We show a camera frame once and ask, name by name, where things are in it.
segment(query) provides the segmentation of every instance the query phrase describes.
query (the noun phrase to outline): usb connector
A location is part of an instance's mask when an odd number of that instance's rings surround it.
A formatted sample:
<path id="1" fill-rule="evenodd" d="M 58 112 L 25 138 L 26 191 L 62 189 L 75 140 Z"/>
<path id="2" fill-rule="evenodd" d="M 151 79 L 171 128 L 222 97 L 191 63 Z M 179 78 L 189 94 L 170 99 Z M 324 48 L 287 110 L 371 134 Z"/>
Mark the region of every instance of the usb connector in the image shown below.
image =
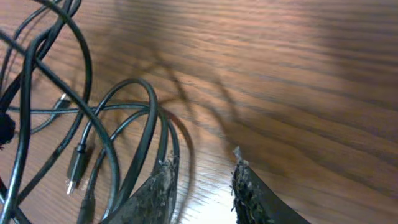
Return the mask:
<path id="1" fill-rule="evenodd" d="M 79 144 L 73 150 L 72 158 L 70 159 L 67 177 L 69 180 L 67 194 L 73 193 L 76 186 L 80 183 L 87 165 L 86 146 Z"/>

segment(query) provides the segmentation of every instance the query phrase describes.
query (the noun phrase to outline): tangled cables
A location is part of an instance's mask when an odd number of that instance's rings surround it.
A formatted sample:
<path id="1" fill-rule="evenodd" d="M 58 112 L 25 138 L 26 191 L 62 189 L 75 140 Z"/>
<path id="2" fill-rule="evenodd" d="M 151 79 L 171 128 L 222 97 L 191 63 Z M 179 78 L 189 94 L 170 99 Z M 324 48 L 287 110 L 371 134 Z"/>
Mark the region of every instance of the tangled cables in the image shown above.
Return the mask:
<path id="1" fill-rule="evenodd" d="M 173 123 L 169 119 L 170 113 L 158 106 L 154 89 L 143 79 L 124 80 L 110 89 L 98 106 L 88 106 L 93 76 L 91 57 L 86 40 L 80 32 L 78 26 L 73 20 L 71 20 L 71 17 L 75 15 L 80 7 L 81 0 L 64 0 L 62 7 L 57 5 L 60 0 L 34 1 L 41 3 L 43 6 L 30 15 L 19 26 L 12 38 L 0 30 L 0 38 L 10 46 L 2 64 L 0 74 L 0 89 L 2 89 L 2 81 L 4 80 L 12 50 L 14 49 L 24 56 L 24 63 L 21 73 L 18 74 L 15 79 L 13 79 L 0 99 L 1 145 L 9 142 L 14 135 L 15 122 L 13 122 L 13 120 L 8 116 L 7 112 L 19 112 L 20 114 L 20 129 L 18 136 L 19 143 L 8 189 L 0 179 L 0 199 L 4 204 L 0 222 L 2 224 L 9 223 L 10 219 L 14 219 L 16 223 L 30 223 L 28 218 L 19 209 L 19 204 L 24 201 L 32 189 L 51 169 L 56 160 L 60 157 L 61 153 L 69 145 L 77 129 L 79 128 L 84 115 L 88 117 L 89 121 L 84 128 L 80 142 L 73 151 L 70 161 L 67 172 L 70 181 L 68 186 L 68 194 L 73 192 L 73 189 L 83 176 L 88 160 L 86 142 L 92 126 L 94 126 L 96 132 L 100 136 L 104 145 L 104 149 L 102 149 L 101 153 L 99 154 L 99 157 L 95 162 L 95 166 L 91 171 L 87 190 L 81 203 L 81 209 L 77 222 L 91 223 L 93 221 L 95 207 L 94 188 L 98 171 L 102 165 L 102 162 L 104 161 L 105 156 L 108 157 L 111 167 L 111 187 L 108 205 L 101 222 L 120 223 L 121 218 L 126 217 L 129 217 L 131 222 L 137 223 L 169 222 L 175 207 L 177 196 L 178 165 L 180 156 L 178 136 Z M 20 33 L 32 20 L 34 20 L 38 15 L 47 9 L 55 12 L 58 15 L 58 19 L 54 25 L 34 37 L 28 48 L 24 49 L 16 42 Z M 43 58 L 50 50 L 65 24 L 71 28 L 73 34 L 78 39 L 81 51 L 83 52 L 85 63 L 85 83 L 83 96 L 78 96 L 64 81 L 62 81 L 53 71 L 51 71 L 51 69 L 48 68 L 48 66 L 46 66 L 46 64 L 42 62 Z M 52 109 L 42 110 L 31 108 L 30 98 L 32 72 L 36 68 L 38 68 L 49 80 L 51 80 L 65 93 Z M 116 92 L 130 84 L 138 84 L 143 87 L 149 96 L 149 102 L 107 105 L 107 102 Z M 21 91 L 20 108 L 16 108 L 11 106 L 11 101 L 19 90 Z M 69 108 L 71 101 L 74 102 L 78 107 Z M 103 110 L 115 109 L 136 109 L 137 111 L 123 121 L 122 124 L 120 124 L 120 126 L 114 131 L 114 133 L 109 136 L 101 124 L 101 121 L 98 119 L 98 115 Z M 31 134 L 34 134 L 45 128 L 53 120 L 65 113 L 77 113 L 77 116 L 66 136 L 53 151 L 52 155 L 47 159 L 38 173 L 36 173 L 33 179 L 26 185 L 24 189 L 22 189 L 20 193 L 18 193 L 27 159 L 27 152 L 29 150 Z M 39 127 L 32 129 L 30 123 L 30 117 L 32 114 L 50 114 L 51 117 Z M 125 127 L 141 116 L 147 116 L 144 132 L 142 134 L 141 140 L 139 141 L 137 151 L 132 159 L 126 177 L 121 183 L 119 163 L 117 154 L 113 148 L 113 141 L 119 136 Z M 146 158 L 150 142 L 152 141 L 158 117 L 161 123 L 161 134 L 155 166 L 151 176 L 147 179 L 147 181 L 137 190 L 133 196 L 130 197 Z M 166 159 L 169 135 L 173 145 L 172 160 Z"/>

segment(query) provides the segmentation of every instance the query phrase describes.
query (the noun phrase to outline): black cord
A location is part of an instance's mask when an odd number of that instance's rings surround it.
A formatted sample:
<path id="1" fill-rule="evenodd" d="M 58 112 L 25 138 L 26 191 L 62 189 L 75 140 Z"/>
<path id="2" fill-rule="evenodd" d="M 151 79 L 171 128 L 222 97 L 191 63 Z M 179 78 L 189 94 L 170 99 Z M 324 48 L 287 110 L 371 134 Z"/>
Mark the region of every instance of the black cord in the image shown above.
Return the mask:
<path id="1" fill-rule="evenodd" d="M 157 117 L 161 121 L 161 134 L 159 141 L 159 148 L 156 155 L 156 163 L 153 168 L 153 172 L 160 170 L 160 164 L 163 164 L 167 154 L 167 142 L 169 138 L 169 132 L 171 134 L 172 145 L 173 145 L 173 159 L 174 167 L 177 168 L 175 176 L 178 177 L 178 163 L 179 163 L 179 144 L 177 133 L 173 127 L 173 124 L 168 119 L 167 113 L 164 109 L 158 107 L 157 98 L 154 89 L 142 79 L 129 79 L 124 80 L 121 83 L 114 86 L 109 93 L 101 100 L 97 107 L 89 107 L 87 105 L 90 92 L 91 92 L 91 82 L 92 82 L 92 67 L 91 67 L 91 57 L 88 50 L 87 43 L 83 38 L 77 25 L 71 20 L 80 4 L 81 0 L 65 0 L 62 9 L 60 9 L 55 3 L 59 0 L 54 0 L 50 2 L 49 0 L 34 0 L 36 2 L 44 5 L 39 10 L 35 11 L 31 16 L 29 16 L 18 28 L 17 32 L 14 34 L 13 38 L 8 37 L 2 30 L 0 30 L 0 39 L 9 44 L 6 57 L 4 58 L 4 63 L 2 65 L 1 76 L 4 78 L 4 73 L 7 69 L 9 57 L 11 55 L 12 49 L 17 50 L 18 53 L 22 54 L 25 59 L 23 63 L 23 70 L 8 86 L 3 96 L 0 99 L 0 112 L 6 114 L 7 111 L 19 112 L 20 113 L 20 130 L 19 130 L 19 145 L 17 149 L 17 156 L 14 161 L 14 168 L 12 170 L 12 175 L 9 184 L 9 190 L 5 185 L 1 186 L 1 198 L 4 203 L 0 223 L 8 223 L 8 221 L 13 218 L 17 223 L 29 223 L 28 219 L 24 216 L 22 211 L 17 207 L 33 190 L 33 188 L 40 182 L 44 175 L 51 169 L 55 161 L 59 158 L 63 150 L 68 146 L 72 137 L 74 137 L 81 121 L 85 114 L 88 117 L 88 122 L 82 134 L 80 143 L 76 150 L 73 152 L 73 157 L 71 159 L 71 165 L 69 170 L 71 170 L 71 177 L 73 180 L 80 180 L 84 173 L 83 167 L 86 162 L 86 151 L 85 144 L 87 141 L 88 134 L 92 125 L 96 129 L 99 137 L 101 138 L 104 148 L 101 151 L 99 158 L 96 161 L 94 169 L 91 171 L 90 180 L 88 188 L 86 191 L 86 196 L 82 201 L 81 210 L 79 213 L 78 223 L 90 223 L 93 220 L 93 212 L 95 207 L 94 200 L 94 188 L 96 179 L 98 176 L 98 171 L 105 156 L 109 158 L 109 164 L 111 166 L 111 187 L 108 199 L 108 205 L 106 207 L 103 218 L 106 218 L 111 212 L 117 211 L 117 209 L 122 206 L 126 200 L 129 198 L 141 171 L 142 165 L 146 158 L 150 142 L 154 134 L 154 129 L 156 126 Z M 44 12 L 46 9 L 50 9 L 58 15 L 58 19 L 54 25 L 49 27 L 47 30 L 39 34 L 34 40 L 29 44 L 28 48 L 25 50 L 21 47 L 16 39 L 22 32 L 22 30 L 40 13 Z M 78 39 L 78 43 L 82 49 L 84 62 L 85 62 L 85 85 L 83 96 L 80 98 L 69 86 L 63 82 L 59 77 L 53 73 L 41 60 L 46 56 L 47 52 L 51 48 L 52 44 L 55 42 L 57 36 L 59 35 L 62 27 L 67 25 L 71 28 L 72 32 Z M 56 86 L 59 87 L 68 97 L 71 99 L 78 107 L 68 108 L 70 102 L 58 101 L 53 109 L 43 110 L 43 109 L 32 109 L 30 107 L 30 96 L 31 96 L 31 80 L 33 71 L 38 68 L 42 73 L 49 78 Z M 107 102 L 112 98 L 112 96 L 122 88 L 125 88 L 128 84 L 137 83 L 144 87 L 149 95 L 149 102 L 132 102 L 116 105 L 106 105 Z M 18 90 L 21 90 L 20 108 L 10 106 L 12 99 L 15 97 Z M 137 109 L 139 111 L 132 114 L 125 120 L 109 137 L 97 118 L 98 114 L 102 110 L 120 110 L 120 109 Z M 34 176 L 34 178 L 27 184 L 27 186 L 18 195 L 19 187 L 21 185 L 22 175 L 25 167 L 27 150 L 29 148 L 30 135 L 41 131 L 44 127 L 47 127 L 53 120 L 58 118 L 61 114 L 65 113 L 77 113 L 75 121 L 71 125 L 68 133 L 66 134 L 64 140 L 59 144 L 59 146 L 54 150 L 52 155 L 47 159 L 42 168 Z M 33 114 L 50 114 L 50 118 L 42 123 L 35 129 L 30 128 L 30 117 Z M 127 172 L 126 178 L 123 184 L 120 186 L 120 173 L 119 173 L 119 163 L 115 150 L 113 149 L 112 142 L 117 138 L 119 133 L 123 131 L 131 122 L 140 116 L 147 115 L 147 122 L 142 134 L 141 140 L 137 147 L 137 151 L 131 162 L 130 168 Z M 177 187 L 177 179 L 174 179 L 173 184 L 175 188 Z M 175 204 L 175 196 L 170 198 L 172 203 Z"/>
<path id="2" fill-rule="evenodd" d="M 60 1 L 61 0 L 54 0 L 54 3 L 58 4 Z M 46 9 L 47 9 L 47 7 L 42 6 L 38 10 L 33 12 L 28 18 L 26 18 L 19 25 L 17 30 L 15 31 L 14 35 L 12 36 L 12 39 L 13 40 L 17 40 L 18 37 L 20 36 L 20 34 L 22 33 L 22 31 L 27 27 L 27 25 L 30 24 L 37 16 L 41 15 L 41 13 L 43 13 Z M 2 93 L 3 81 L 6 78 L 5 74 L 6 74 L 8 63 L 9 63 L 9 60 L 10 60 L 10 57 L 11 57 L 11 53 L 12 53 L 12 47 L 8 47 L 7 48 L 7 53 L 6 53 L 6 56 L 4 56 L 4 60 L 2 62 L 1 71 L 0 71 L 0 95 Z"/>

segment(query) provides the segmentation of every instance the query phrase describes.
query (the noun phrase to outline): wire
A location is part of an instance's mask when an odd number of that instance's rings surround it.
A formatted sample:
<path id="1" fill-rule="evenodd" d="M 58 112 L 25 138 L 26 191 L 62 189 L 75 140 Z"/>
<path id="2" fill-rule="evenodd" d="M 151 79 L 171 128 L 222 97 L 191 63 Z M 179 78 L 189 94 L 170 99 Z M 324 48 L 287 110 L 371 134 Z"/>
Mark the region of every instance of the wire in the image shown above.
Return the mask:
<path id="1" fill-rule="evenodd" d="M 54 3 L 58 4 L 60 1 L 61 0 L 54 0 Z M 36 10 L 28 18 L 26 18 L 19 25 L 17 30 L 15 31 L 14 35 L 12 36 L 12 39 L 13 40 L 17 40 L 18 37 L 20 36 L 20 34 L 22 33 L 22 31 L 27 27 L 27 25 L 29 23 L 31 23 L 37 16 L 41 15 L 41 13 L 43 13 L 46 9 L 47 9 L 47 7 L 42 6 L 40 9 Z M 6 70 L 7 70 L 7 67 L 8 67 L 9 59 L 11 57 L 11 53 L 12 53 L 12 47 L 8 47 L 7 53 L 6 53 L 6 56 L 4 57 L 4 60 L 2 62 L 2 67 L 1 67 L 1 71 L 0 71 L 0 95 L 1 95 L 1 92 L 2 92 L 3 80 L 6 78 L 5 74 L 6 74 Z"/>
<path id="2" fill-rule="evenodd" d="M 71 181 L 79 181 L 84 173 L 83 168 L 86 159 L 86 142 L 90 129 L 94 126 L 96 132 L 98 133 L 100 139 L 103 142 L 104 148 L 102 149 L 99 157 L 96 160 L 95 166 L 91 171 L 90 180 L 88 188 L 86 190 L 86 196 L 82 201 L 81 210 L 78 217 L 78 223 L 90 223 L 93 220 L 93 211 L 95 206 L 94 200 L 94 188 L 98 176 L 98 171 L 104 161 L 105 156 L 109 158 L 109 164 L 111 166 L 111 186 L 109 192 L 108 205 L 103 215 L 103 219 L 108 217 L 109 214 L 117 212 L 118 208 L 123 206 L 136 184 L 139 173 L 141 172 L 144 160 L 146 158 L 147 152 L 149 150 L 150 143 L 152 141 L 154 130 L 157 122 L 157 117 L 160 118 L 161 122 L 161 133 L 159 147 L 156 155 L 156 162 L 152 173 L 160 170 L 161 164 L 166 160 L 167 146 L 169 132 L 172 139 L 173 145 L 173 159 L 172 162 L 174 167 L 177 168 L 174 175 L 174 188 L 177 188 L 177 177 L 178 177 L 178 163 L 179 163 L 179 143 L 178 136 L 175 128 L 169 117 L 167 111 L 158 106 L 157 97 L 154 89 L 149 83 L 143 79 L 128 79 L 124 80 L 110 89 L 106 96 L 100 101 L 98 106 L 89 107 L 87 105 L 90 93 L 91 93 L 91 83 L 92 83 L 92 67 L 91 67 L 91 57 L 88 45 L 79 30 L 78 26 L 75 24 L 71 17 L 77 12 L 80 7 L 81 0 L 65 0 L 62 8 L 59 8 L 56 3 L 60 0 L 54 0 L 51 2 L 49 0 L 33 0 L 35 2 L 41 3 L 43 6 L 30 15 L 14 33 L 13 38 L 8 37 L 2 30 L 0 30 L 0 39 L 5 41 L 9 45 L 7 49 L 6 56 L 4 58 L 4 63 L 1 70 L 1 81 L 4 79 L 5 71 L 7 70 L 9 58 L 12 50 L 16 50 L 18 53 L 24 56 L 23 69 L 20 74 L 15 77 L 11 84 L 7 87 L 6 91 L 0 98 L 0 113 L 18 112 L 20 113 L 20 128 L 19 128 L 19 144 L 17 148 L 17 155 L 14 161 L 14 167 L 12 169 L 11 178 L 9 181 L 9 189 L 2 184 L 1 187 L 1 201 L 4 204 L 1 213 L 0 223 L 8 223 L 11 218 L 14 219 L 16 223 L 30 223 L 23 212 L 18 208 L 24 199 L 29 195 L 29 193 L 37 186 L 40 180 L 46 175 L 46 173 L 54 165 L 55 161 L 60 157 L 61 153 L 69 145 L 69 142 L 74 137 L 80 123 L 82 121 L 83 115 L 88 117 L 88 122 L 84 128 L 83 134 L 80 139 L 79 145 L 73 152 L 73 157 L 71 158 L 70 168 L 72 171 Z M 43 31 L 41 34 L 37 35 L 29 44 L 28 48 L 24 49 L 21 47 L 16 40 L 21 34 L 23 29 L 34 20 L 38 15 L 43 13 L 45 10 L 50 9 L 58 15 L 58 19 L 55 23 Z M 85 84 L 82 97 L 78 96 L 64 81 L 62 81 L 51 69 L 48 68 L 42 59 L 46 56 L 47 52 L 50 50 L 51 46 L 57 39 L 61 29 L 64 25 L 67 25 L 74 35 L 76 36 L 78 43 L 80 45 L 81 51 L 83 53 L 83 58 L 85 62 Z M 38 68 L 42 73 L 53 82 L 59 89 L 61 89 L 71 101 L 73 101 L 77 108 L 68 108 L 70 106 L 70 101 L 60 101 L 60 99 L 52 109 L 33 109 L 30 107 L 31 99 L 31 81 L 33 71 Z M 129 84 L 136 83 L 143 87 L 148 96 L 149 102 L 131 102 L 115 105 L 107 105 L 108 101 L 113 97 L 113 95 L 119 90 L 126 88 Z M 11 106 L 11 101 L 15 98 L 16 93 L 21 91 L 20 107 Z M 105 131 L 101 121 L 98 119 L 98 115 L 103 110 L 123 110 L 123 109 L 135 109 L 138 110 L 130 117 L 128 117 L 120 126 L 115 130 L 115 132 L 108 136 Z M 47 159 L 45 164 L 40 168 L 38 173 L 33 177 L 33 179 L 26 185 L 24 189 L 18 194 L 19 187 L 21 186 L 22 175 L 24 172 L 25 162 L 27 159 L 27 151 L 29 149 L 30 135 L 37 133 L 50 125 L 52 121 L 58 118 L 61 114 L 76 113 L 76 118 L 68 130 L 65 138 L 58 145 L 58 147 L 53 151 L 52 155 Z M 50 114 L 50 118 L 38 127 L 31 130 L 30 118 L 33 114 Z M 139 141 L 136 153 L 132 159 L 129 170 L 123 183 L 120 187 L 120 173 L 119 173 L 119 163 L 116 151 L 113 148 L 112 142 L 119 136 L 121 131 L 123 131 L 130 123 L 132 123 L 137 118 L 147 115 L 146 125 L 143 130 L 141 140 Z M 175 204 L 175 194 L 170 197 L 171 203 Z"/>

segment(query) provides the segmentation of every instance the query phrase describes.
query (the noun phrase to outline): table surface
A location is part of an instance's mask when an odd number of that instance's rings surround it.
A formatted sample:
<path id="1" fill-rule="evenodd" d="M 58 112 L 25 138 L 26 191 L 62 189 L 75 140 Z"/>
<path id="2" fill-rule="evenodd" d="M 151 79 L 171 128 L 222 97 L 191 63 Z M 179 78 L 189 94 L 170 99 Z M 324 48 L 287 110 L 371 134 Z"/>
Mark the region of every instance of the table surface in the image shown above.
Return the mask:
<path id="1" fill-rule="evenodd" d="M 1 29 L 11 34 L 39 5 L 1 6 Z M 91 105 L 117 82 L 144 78 L 188 128 L 193 150 L 181 142 L 181 223 L 235 222 L 232 150 L 240 146 L 262 180 L 309 222 L 386 224 L 398 220 L 397 8 L 392 0 L 84 0 L 74 20 L 93 59 Z M 49 13 L 29 26 L 24 45 L 55 18 Z M 1 43 L 1 58 L 5 49 Z M 44 62 L 81 92 L 82 54 L 67 27 Z M 10 78 L 21 65 L 18 57 Z M 62 93 L 36 73 L 32 106 L 49 108 Z M 147 98 L 131 86 L 113 102 L 129 100 Z M 110 132 L 131 113 L 100 117 Z M 23 186 L 73 119 L 64 115 L 32 137 Z M 140 119 L 115 142 L 122 175 L 143 125 Z M 76 221 L 88 174 L 72 196 L 65 181 L 80 134 L 21 205 L 34 223 Z M 138 185 L 150 174 L 158 139 L 159 130 Z M 16 145 L 0 152 L 6 183 Z M 95 133 L 90 145 L 94 154 L 101 149 Z M 109 180 L 106 163 L 95 192 L 97 221 Z"/>

